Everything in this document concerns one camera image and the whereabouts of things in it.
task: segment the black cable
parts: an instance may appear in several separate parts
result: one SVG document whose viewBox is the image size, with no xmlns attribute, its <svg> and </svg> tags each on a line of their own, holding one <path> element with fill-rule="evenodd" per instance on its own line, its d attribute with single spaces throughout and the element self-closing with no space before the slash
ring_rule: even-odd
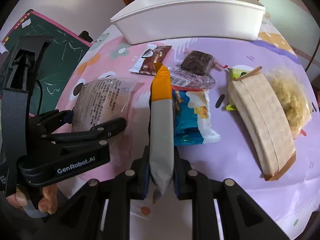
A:
<svg viewBox="0 0 320 240">
<path fill-rule="evenodd" d="M 320 38 L 319 38 L 319 41 L 318 41 L 316 50 L 315 50 L 315 52 L 313 53 L 313 56 L 311 57 L 311 60 L 309 61 L 309 64 L 308 64 L 308 66 L 306 67 L 305 72 L 307 72 L 308 68 L 310 67 L 311 63 L 313 62 L 313 60 L 314 60 L 314 58 L 315 58 L 315 56 L 316 56 L 316 54 L 317 54 L 317 52 L 318 52 L 319 46 L 320 46 Z"/>
<path fill-rule="evenodd" d="M 41 103 L 42 103 L 43 91 L 42 91 L 42 85 L 41 85 L 40 81 L 39 81 L 39 80 L 36 80 L 36 82 L 38 83 L 39 88 L 40 88 L 40 100 L 39 100 L 39 106 L 38 106 L 38 112 L 37 112 L 37 115 L 38 115 L 38 114 L 40 114 L 40 108 L 41 108 Z"/>
</svg>

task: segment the brown candy wrapper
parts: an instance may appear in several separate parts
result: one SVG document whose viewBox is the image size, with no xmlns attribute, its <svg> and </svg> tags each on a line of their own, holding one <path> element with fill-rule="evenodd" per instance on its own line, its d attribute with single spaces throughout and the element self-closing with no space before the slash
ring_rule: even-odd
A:
<svg viewBox="0 0 320 240">
<path fill-rule="evenodd" d="M 155 63 L 162 63 L 171 46 L 157 46 L 148 44 L 146 50 L 140 56 L 129 71 L 144 75 L 156 75 Z"/>
</svg>

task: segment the white wall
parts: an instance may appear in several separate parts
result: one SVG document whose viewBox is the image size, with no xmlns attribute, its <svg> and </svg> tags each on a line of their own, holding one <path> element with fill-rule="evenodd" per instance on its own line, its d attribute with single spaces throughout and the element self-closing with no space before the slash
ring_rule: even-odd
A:
<svg viewBox="0 0 320 240">
<path fill-rule="evenodd" d="M 279 30 L 288 43 L 313 55 L 320 37 L 320 28 L 301 0 L 259 0 L 266 7 L 271 23 Z M 298 56 L 304 68 L 308 59 Z M 320 62 L 320 51 L 315 60 Z M 311 83 L 320 88 L 320 65 L 311 64 L 307 71 Z"/>
<path fill-rule="evenodd" d="M 122 0 L 20 0 L 0 30 L 0 40 L 33 9 L 76 34 L 87 30 L 95 40 L 110 26 L 110 18 L 125 6 Z"/>
</svg>

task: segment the clear plastic wrapper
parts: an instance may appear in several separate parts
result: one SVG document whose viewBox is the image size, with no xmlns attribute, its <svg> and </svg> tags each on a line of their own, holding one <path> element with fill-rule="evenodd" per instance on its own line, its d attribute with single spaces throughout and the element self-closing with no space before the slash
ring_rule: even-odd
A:
<svg viewBox="0 0 320 240">
<path fill-rule="evenodd" d="M 215 66 L 212 55 L 200 51 L 184 52 L 183 61 L 175 62 L 174 67 L 169 67 L 171 85 L 173 90 L 202 90 L 210 89 L 215 85 L 210 71 Z"/>
<path fill-rule="evenodd" d="M 202 90 L 213 88 L 216 81 L 207 74 L 205 76 L 195 75 L 179 67 L 169 67 L 171 85 L 173 90 Z"/>
<path fill-rule="evenodd" d="M 272 70 L 266 74 L 266 78 L 280 101 L 293 138 L 297 138 L 312 115 L 312 103 L 305 87 L 286 68 Z"/>
<path fill-rule="evenodd" d="M 72 119 L 72 131 L 89 131 L 91 127 L 118 117 L 127 119 L 128 104 L 137 82 L 132 78 L 102 78 L 84 84 Z M 111 161 L 119 166 L 119 148 L 123 133 L 108 140 Z"/>
<path fill-rule="evenodd" d="M 198 76 L 205 76 L 214 67 L 214 57 L 210 54 L 193 50 L 180 65 L 180 68 Z"/>
<path fill-rule="evenodd" d="M 193 145 L 220 141 L 211 128 L 208 90 L 172 91 L 174 145 Z"/>
</svg>

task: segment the green chalkboard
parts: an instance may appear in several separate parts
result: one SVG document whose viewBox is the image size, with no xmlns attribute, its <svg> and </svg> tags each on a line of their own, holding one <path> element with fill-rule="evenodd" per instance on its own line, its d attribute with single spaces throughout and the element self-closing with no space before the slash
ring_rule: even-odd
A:
<svg viewBox="0 0 320 240">
<path fill-rule="evenodd" d="M 1 94 L 10 55 L 19 37 L 27 35 L 51 35 L 54 37 L 44 53 L 38 76 L 43 88 L 40 113 L 44 113 L 55 109 L 63 89 L 78 63 L 90 48 L 90 44 L 45 16 L 33 10 L 27 11 L 3 40 L 3 44 L 10 54 L 0 71 Z M 40 88 L 36 84 L 30 102 L 31 114 L 37 113 L 39 99 Z"/>
</svg>

